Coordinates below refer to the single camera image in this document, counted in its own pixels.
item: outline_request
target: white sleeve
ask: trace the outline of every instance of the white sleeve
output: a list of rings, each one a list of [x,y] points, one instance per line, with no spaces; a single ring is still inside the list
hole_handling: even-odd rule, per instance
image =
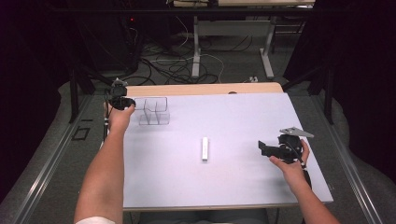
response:
[[[116,224],[116,223],[111,220],[108,220],[105,217],[88,217],[82,219],[76,224]]]

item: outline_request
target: small white rectangular block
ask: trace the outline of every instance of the small white rectangular block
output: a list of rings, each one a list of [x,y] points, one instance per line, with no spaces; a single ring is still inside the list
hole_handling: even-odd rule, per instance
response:
[[[208,140],[207,137],[202,139],[202,160],[207,161],[207,150],[208,150]]]

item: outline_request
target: person's right hand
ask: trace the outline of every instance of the person's right hand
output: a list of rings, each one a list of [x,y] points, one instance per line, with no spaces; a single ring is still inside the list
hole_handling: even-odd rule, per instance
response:
[[[301,144],[303,145],[302,160],[303,162],[305,162],[306,165],[309,155],[309,146],[303,139],[301,140]],[[301,167],[299,161],[296,161],[292,164],[286,164],[279,158],[271,156],[270,162],[276,165],[280,170],[282,170],[283,176],[285,177],[286,182],[288,182],[289,187],[293,193],[298,191],[300,188],[305,188],[307,186],[309,187],[305,180],[303,168]]]
[[[129,126],[131,115],[134,113],[134,105],[124,110],[118,110],[109,105],[108,112],[110,113],[108,118],[108,129],[111,132],[125,132]]]

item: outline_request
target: black curtain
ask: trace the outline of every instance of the black curtain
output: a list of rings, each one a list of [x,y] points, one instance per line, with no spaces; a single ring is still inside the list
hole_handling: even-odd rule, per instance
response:
[[[68,81],[35,1],[0,4],[2,146],[0,201],[15,184],[51,125]]]
[[[344,109],[351,151],[396,182],[395,5],[387,0],[318,0],[315,7],[348,13],[311,18],[284,76],[293,81],[330,62],[333,97]],[[324,87],[326,72],[308,78],[311,86]]]

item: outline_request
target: wooden table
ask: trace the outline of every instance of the wooden table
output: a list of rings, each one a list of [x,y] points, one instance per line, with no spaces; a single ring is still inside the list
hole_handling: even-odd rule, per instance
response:
[[[167,97],[171,117],[168,125],[139,125],[133,113],[124,141],[125,211],[297,205],[281,171],[258,149],[258,140],[277,146],[280,129],[302,129],[278,84],[128,87],[128,96]],[[314,153],[308,172],[313,191],[332,202]]]

